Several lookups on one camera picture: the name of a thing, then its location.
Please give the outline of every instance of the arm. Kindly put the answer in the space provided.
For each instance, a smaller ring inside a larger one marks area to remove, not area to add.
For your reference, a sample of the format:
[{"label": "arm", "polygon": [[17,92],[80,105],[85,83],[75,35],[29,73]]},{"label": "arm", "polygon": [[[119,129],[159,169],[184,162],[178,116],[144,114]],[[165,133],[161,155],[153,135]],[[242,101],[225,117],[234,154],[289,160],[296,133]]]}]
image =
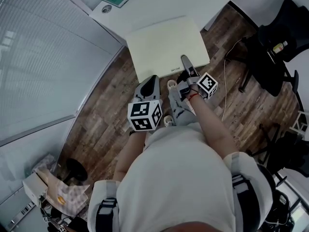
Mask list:
[{"label": "arm", "polygon": [[191,90],[187,95],[203,130],[208,145],[224,159],[227,155],[238,152],[233,137],[220,119],[207,106],[204,99]]},{"label": "arm", "polygon": [[139,131],[133,133],[129,137],[127,144],[119,154],[113,180],[122,181],[122,179],[128,172],[131,164],[143,152],[146,133],[146,131]]}]

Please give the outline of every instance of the person's right arm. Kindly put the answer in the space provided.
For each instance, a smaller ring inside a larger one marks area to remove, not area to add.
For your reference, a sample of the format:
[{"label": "person's right arm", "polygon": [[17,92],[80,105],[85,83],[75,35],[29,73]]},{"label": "person's right arm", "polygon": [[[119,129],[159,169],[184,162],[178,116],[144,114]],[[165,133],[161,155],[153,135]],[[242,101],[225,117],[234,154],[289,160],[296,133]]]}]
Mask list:
[{"label": "person's right arm", "polygon": [[207,106],[204,99],[191,90],[187,96],[203,130],[207,144],[224,159],[227,155],[238,152],[233,137],[221,120]]}]

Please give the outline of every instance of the black strap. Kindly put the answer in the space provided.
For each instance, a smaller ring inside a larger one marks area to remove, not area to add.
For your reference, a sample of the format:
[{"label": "black strap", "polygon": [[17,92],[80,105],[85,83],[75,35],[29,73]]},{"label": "black strap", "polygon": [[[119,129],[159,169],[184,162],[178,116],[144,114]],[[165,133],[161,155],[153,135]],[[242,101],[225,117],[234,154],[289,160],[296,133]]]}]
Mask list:
[{"label": "black strap", "polygon": [[113,209],[117,205],[115,198],[102,201],[96,216],[96,232],[112,232]]},{"label": "black strap", "polygon": [[233,176],[233,188],[236,189],[241,207],[243,231],[256,232],[259,228],[261,215],[260,206],[250,181],[238,174]]}]

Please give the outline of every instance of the white table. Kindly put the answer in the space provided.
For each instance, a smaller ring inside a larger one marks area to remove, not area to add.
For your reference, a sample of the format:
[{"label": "white table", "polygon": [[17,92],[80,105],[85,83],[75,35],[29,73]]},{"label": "white table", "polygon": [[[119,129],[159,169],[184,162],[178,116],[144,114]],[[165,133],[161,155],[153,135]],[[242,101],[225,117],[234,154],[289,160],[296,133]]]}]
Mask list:
[{"label": "white table", "polygon": [[164,20],[187,15],[202,30],[230,0],[129,0],[122,8],[102,13],[102,1],[90,14],[125,43],[128,33]]}]

